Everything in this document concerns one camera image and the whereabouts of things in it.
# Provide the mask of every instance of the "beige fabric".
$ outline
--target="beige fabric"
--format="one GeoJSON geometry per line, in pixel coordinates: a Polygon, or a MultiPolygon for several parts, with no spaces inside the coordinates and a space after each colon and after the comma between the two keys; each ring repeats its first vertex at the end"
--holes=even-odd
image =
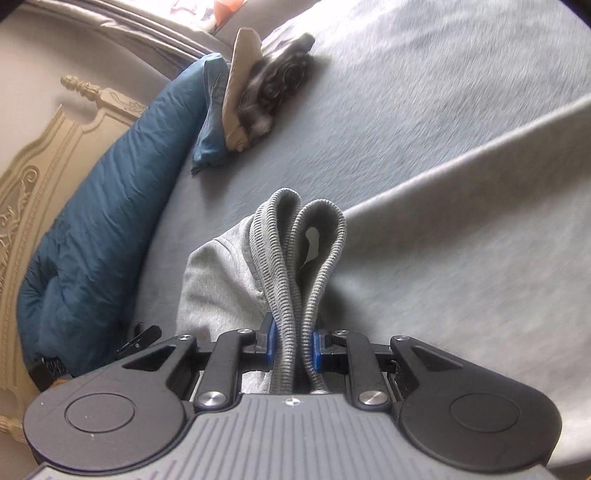
{"type": "Polygon", "coordinates": [[[232,66],[222,107],[223,133],[229,151],[241,152],[248,148],[248,135],[240,124],[236,107],[246,88],[252,66],[261,57],[261,38],[258,33],[251,28],[241,28],[234,42],[232,66]]]}

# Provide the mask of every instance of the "orange object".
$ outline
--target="orange object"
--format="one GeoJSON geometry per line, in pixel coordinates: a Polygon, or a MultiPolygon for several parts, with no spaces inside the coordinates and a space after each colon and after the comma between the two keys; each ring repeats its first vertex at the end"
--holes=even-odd
{"type": "Polygon", "coordinates": [[[62,383],[66,383],[66,382],[67,382],[67,380],[60,380],[60,379],[58,378],[58,379],[57,379],[55,382],[53,382],[53,383],[51,384],[51,386],[52,386],[52,387],[57,387],[58,385],[61,385],[62,383]]]}
{"type": "Polygon", "coordinates": [[[213,15],[216,17],[216,25],[222,25],[243,3],[244,0],[214,0],[213,15]]]}

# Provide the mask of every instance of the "white wall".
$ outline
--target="white wall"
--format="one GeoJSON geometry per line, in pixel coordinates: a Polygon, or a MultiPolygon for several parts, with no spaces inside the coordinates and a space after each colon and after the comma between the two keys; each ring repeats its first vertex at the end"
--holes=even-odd
{"type": "MultiPolygon", "coordinates": [[[[166,79],[127,50],[66,21],[17,11],[0,24],[0,174],[45,127],[60,103],[91,120],[96,108],[60,85],[73,74],[150,103],[166,79]]],[[[0,396],[0,411],[13,409],[0,396]]],[[[0,480],[21,480],[36,463],[26,445],[0,433],[0,480]]]]}

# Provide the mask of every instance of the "black circular cap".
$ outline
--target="black circular cap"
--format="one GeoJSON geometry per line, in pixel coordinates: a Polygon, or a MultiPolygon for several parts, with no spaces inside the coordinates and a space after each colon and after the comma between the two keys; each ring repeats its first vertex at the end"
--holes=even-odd
{"type": "Polygon", "coordinates": [[[112,393],[97,393],[78,398],[66,409],[66,420],[70,425],[88,433],[106,433],[120,429],[134,415],[134,403],[112,393]]]}
{"type": "Polygon", "coordinates": [[[519,419],[519,407],[501,395],[473,393],[458,398],[450,407],[463,427],[481,433],[510,429],[519,419]]]}

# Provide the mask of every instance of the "dark plaid fabric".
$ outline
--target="dark plaid fabric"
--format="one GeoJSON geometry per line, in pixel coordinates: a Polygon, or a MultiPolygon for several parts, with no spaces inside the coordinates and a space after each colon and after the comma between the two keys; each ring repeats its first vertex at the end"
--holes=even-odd
{"type": "Polygon", "coordinates": [[[280,43],[252,68],[237,111],[251,145],[271,131],[277,108],[306,78],[312,45],[314,37],[305,33],[280,43]]]}

